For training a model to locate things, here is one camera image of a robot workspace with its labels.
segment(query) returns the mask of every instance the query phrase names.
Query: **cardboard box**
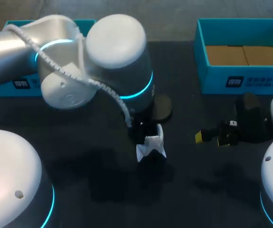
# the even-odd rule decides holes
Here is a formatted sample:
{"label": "cardboard box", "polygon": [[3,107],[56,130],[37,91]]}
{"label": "cardboard box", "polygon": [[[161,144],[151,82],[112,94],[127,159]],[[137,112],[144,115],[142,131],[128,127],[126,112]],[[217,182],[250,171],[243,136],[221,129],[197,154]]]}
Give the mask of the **cardboard box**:
{"label": "cardboard box", "polygon": [[[233,57],[216,66],[209,62],[211,50],[207,51],[206,46],[243,47],[250,66],[232,65]],[[273,95],[273,19],[199,19],[194,52],[203,94]]]}
{"label": "cardboard box", "polygon": [[243,47],[206,46],[210,65],[213,66],[247,66]]}
{"label": "cardboard box", "polygon": [[[17,26],[23,26],[32,20],[9,20],[7,24],[14,24]],[[74,20],[79,27],[81,33],[86,36],[90,28],[95,23],[95,20],[91,19],[79,19]],[[37,74],[28,75],[10,82],[0,85],[0,96],[42,96],[40,89],[40,80]]]}
{"label": "cardboard box", "polygon": [[273,47],[243,46],[250,66],[273,66]]}

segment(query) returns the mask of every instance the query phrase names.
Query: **printed logo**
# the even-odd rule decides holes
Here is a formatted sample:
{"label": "printed logo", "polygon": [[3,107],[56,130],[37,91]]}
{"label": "printed logo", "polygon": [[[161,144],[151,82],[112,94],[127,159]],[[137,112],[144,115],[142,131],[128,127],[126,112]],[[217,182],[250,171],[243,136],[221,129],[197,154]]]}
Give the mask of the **printed logo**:
{"label": "printed logo", "polygon": [[13,80],[12,82],[16,89],[30,89],[30,85],[28,84],[28,80],[26,78]]}
{"label": "printed logo", "polygon": [[227,79],[226,87],[241,87],[243,79],[243,76],[230,76]]}

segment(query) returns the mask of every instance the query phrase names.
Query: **concrete floor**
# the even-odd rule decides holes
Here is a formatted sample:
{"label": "concrete floor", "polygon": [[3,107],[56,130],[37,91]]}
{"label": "concrete floor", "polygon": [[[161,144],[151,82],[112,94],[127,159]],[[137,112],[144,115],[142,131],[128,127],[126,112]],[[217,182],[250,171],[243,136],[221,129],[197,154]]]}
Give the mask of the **concrete floor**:
{"label": "concrete floor", "polygon": [[137,18],[149,40],[192,40],[197,18],[273,18],[273,0],[0,0],[0,29],[7,20],[63,14],[100,19]]}

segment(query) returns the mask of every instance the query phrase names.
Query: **robotic arm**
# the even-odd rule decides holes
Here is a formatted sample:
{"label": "robotic arm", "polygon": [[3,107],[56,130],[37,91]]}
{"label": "robotic arm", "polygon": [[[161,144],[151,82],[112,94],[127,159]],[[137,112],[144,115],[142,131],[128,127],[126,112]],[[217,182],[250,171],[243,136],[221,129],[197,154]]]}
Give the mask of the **robotic arm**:
{"label": "robotic arm", "polygon": [[0,84],[35,72],[44,100],[54,108],[79,107],[97,89],[104,90],[121,108],[130,137],[145,147],[137,150],[138,161],[152,145],[165,156],[163,140],[148,140],[163,138],[159,123],[171,114],[170,100],[156,99],[146,34],[136,19],[105,17],[87,38],[71,19],[59,15],[6,26],[0,32]]}

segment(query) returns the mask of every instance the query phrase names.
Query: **brown cardboard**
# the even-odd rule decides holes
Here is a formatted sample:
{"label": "brown cardboard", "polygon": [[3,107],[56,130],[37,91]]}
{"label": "brown cardboard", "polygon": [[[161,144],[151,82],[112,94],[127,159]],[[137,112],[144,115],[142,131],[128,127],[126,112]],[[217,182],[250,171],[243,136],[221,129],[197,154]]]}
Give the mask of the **brown cardboard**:
{"label": "brown cardboard", "polygon": [[248,65],[243,47],[206,46],[210,65],[246,66]]}
{"label": "brown cardboard", "polygon": [[243,46],[243,49],[250,66],[273,66],[273,47]]}

